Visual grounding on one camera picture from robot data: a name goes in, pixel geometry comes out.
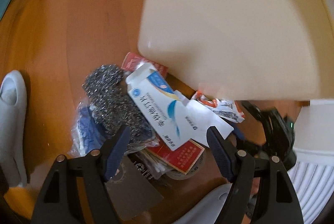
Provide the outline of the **white orange wrapper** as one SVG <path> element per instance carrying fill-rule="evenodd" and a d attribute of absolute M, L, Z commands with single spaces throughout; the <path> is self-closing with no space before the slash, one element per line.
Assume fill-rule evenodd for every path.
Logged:
<path fill-rule="evenodd" d="M 200 91 L 196 91 L 191 99 L 200 102 L 216 115 L 230 122 L 241 123 L 245 120 L 245 115 L 236 101 L 217 98 L 209 99 Z"/>

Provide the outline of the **blue item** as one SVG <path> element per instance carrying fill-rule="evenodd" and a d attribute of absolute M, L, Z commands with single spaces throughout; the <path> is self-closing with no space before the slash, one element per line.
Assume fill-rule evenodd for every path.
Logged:
<path fill-rule="evenodd" d="M 94 105 L 80 102 L 76 109 L 74 125 L 71 130 L 72 146 L 68 152 L 73 157 L 83 157 L 93 149 L 100 149 L 107 139 L 106 130 L 95 121 Z"/>

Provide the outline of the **red cigarette box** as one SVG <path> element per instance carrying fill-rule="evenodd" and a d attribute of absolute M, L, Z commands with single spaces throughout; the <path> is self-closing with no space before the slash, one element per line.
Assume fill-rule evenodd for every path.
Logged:
<path fill-rule="evenodd" d="M 173 169 L 186 175 L 203 154 L 205 148 L 190 139 L 178 149 L 172 151 L 160 140 L 158 146 L 148 147 L 146 150 L 170 165 Z"/>

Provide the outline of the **white blue medicine box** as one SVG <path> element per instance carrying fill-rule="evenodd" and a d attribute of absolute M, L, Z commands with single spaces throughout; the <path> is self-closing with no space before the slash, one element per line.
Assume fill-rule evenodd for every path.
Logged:
<path fill-rule="evenodd" d="M 126 77 L 127 93 L 172 151 L 190 139 L 208 146 L 207 130 L 226 139 L 233 127 L 198 101 L 176 93 L 160 72 L 145 63 Z"/>

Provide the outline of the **cotton swabs bag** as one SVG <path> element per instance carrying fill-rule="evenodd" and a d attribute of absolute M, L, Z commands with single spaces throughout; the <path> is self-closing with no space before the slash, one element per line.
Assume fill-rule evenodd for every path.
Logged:
<path fill-rule="evenodd" d="M 173 169 L 170 165 L 154 156 L 146 149 L 136 152 L 135 155 L 144 162 L 155 179 L 160 179 L 160 177 Z"/>

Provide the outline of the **steel wool scrubber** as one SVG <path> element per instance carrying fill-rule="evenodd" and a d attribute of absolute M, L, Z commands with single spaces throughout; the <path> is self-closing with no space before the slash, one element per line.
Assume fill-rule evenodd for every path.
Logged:
<path fill-rule="evenodd" d="M 92 105 L 93 118 L 112 137 L 120 126 L 130 128 L 129 149 L 156 144 L 155 133 L 122 86 L 124 71 L 115 64 L 96 68 L 85 79 L 83 89 Z"/>

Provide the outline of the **dark brown card sleeve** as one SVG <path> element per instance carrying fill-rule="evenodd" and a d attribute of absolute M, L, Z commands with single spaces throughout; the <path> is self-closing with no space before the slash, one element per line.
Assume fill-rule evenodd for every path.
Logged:
<path fill-rule="evenodd" d="M 131 220 L 164 199 L 152 185 L 153 182 L 153 175 L 139 157 L 134 154 L 123 157 L 118 173 L 106 183 L 121 220 Z"/>

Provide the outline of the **white striped bedding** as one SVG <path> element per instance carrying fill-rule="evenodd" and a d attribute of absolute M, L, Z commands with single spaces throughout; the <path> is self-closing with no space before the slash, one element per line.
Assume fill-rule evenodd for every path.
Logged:
<path fill-rule="evenodd" d="M 333 99 L 312 99 L 294 130 L 297 162 L 288 174 L 304 223 L 314 223 L 333 195 Z"/>

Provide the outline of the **grey slipper right foot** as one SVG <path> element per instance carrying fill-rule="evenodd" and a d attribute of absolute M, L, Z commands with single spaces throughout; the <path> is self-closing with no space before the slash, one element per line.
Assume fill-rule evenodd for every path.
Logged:
<path fill-rule="evenodd" d="M 173 224 L 213 224 L 220 214 L 232 184 L 223 184 L 204 196 Z"/>

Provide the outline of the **grey slipper foot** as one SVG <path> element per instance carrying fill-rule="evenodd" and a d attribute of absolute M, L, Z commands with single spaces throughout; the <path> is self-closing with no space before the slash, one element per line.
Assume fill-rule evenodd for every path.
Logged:
<path fill-rule="evenodd" d="M 223 184 L 204 196 L 173 224 L 213 224 L 220 214 L 232 184 Z"/>
<path fill-rule="evenodd" d="M 21 73 L 13 70 L 1 83 L 1 168 L 11 188 L 27 184 L 23 155 L 26 110 L 25 82 Z"/>

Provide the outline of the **grey slipper left foot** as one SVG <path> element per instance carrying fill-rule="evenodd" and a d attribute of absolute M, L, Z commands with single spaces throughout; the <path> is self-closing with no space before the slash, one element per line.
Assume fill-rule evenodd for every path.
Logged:
<path fill-rule="evenodd" d="M 27 184 L 23 155 L 26 110 L 25 82 L 21 73 L 13 70 L 1 83 L 1 168 L 11 188 Z"/>

